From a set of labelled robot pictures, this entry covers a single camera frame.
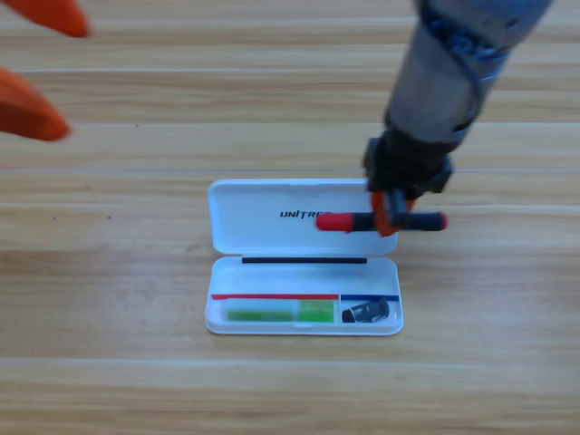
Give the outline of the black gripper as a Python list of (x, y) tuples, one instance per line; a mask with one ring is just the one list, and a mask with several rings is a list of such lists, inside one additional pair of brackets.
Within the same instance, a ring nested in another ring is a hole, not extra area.
[(381, 237), (389, 237), (398, 227), (445, 227), (441, 212), (413, 210), (426, 193), (441, 193), (453, 172), (450, 153), (453, 142), (415, 140), (402, 130), (391, 128), (371, 138), (362, 167), (371, 193), (374, 225)]

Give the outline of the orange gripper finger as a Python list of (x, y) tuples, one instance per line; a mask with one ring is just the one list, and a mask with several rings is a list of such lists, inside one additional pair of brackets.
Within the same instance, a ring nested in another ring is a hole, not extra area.
[(65, 118), (31, 83), (1, 68), (1, 132), (56, 141), (70, 131)]
[(69, 37), (91, 33), (85, 12), (74, 0), (4, 0), (3, 4), (28, 21)]

